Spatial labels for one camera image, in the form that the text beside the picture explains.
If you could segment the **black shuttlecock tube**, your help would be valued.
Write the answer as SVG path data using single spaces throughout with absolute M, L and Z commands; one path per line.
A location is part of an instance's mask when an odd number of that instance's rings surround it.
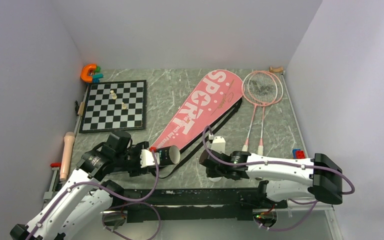
M 177 165 L 181 161 L 180 150 L 175 145 L 158 148 L 155 153 L 160 167 Z

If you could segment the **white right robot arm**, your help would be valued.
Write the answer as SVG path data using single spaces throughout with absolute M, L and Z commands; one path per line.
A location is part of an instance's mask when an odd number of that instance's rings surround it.
M 312 158 L 285 159 L 248 151 L 227 155 L 205 150 L 199 163 L 209 170 L 210 178 L 261 180 L 263 187 L 255 194 L 255 200 L 262 208 L 296 198 L 313 197 L 330 205 L 343 202 L 343 171 L 323 153 L 316 153 Z

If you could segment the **translucent tube lid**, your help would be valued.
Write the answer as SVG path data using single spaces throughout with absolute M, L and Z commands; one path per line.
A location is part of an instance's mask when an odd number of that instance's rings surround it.
M 208 179 L 212 182 L 218 182 L 222 179 L 222 177 L 209 177 Z

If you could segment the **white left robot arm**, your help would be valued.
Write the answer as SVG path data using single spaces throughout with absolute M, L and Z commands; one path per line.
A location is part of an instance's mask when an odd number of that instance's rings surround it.
M 133 145 L 132 137 L 122 130 L 85 152 L 61 190 L 33 219 L 16 224 L 10 231 L 14 240 L 69 240 L 91 218 L 123 204 L 143 202 L 150 193 L 139 198 L 128 197 L 125 190 L 106 175 L 118 165 L 124 171 L 158 167 L 160 156 L 148 143 Z

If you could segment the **pink racket bag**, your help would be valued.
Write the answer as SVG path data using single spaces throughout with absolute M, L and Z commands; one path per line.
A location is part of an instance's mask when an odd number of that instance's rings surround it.
M 183 153 L 202 141 L 206 126 L 218 132 L 239 111 L 242 84 L 242 79 L 228 70 L 207 73 L 151 146 L 157 150 L 176 146 Z

